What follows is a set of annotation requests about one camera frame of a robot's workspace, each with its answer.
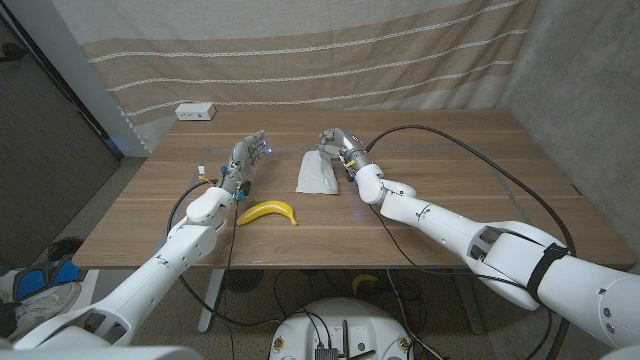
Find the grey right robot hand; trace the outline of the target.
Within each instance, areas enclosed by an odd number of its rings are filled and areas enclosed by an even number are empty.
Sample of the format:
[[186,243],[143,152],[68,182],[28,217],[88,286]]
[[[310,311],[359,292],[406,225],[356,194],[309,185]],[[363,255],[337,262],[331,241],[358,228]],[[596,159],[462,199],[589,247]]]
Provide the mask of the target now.
[[352,178],[361,168],[372,164],[362,141],[348,130],[331,128],[323,131],[319,139],[318,149],[332,159],[339,159]]

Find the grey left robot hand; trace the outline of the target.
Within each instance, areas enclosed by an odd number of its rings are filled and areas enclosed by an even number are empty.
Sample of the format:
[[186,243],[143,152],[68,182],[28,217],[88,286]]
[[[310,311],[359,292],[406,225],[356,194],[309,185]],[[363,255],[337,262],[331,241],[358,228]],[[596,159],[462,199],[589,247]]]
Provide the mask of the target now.
[[260,130],[237,142],[228,158],[217,187],[236,197],[241,186],[248,181],[257,163],[271,150],[264,140],[265,131]]

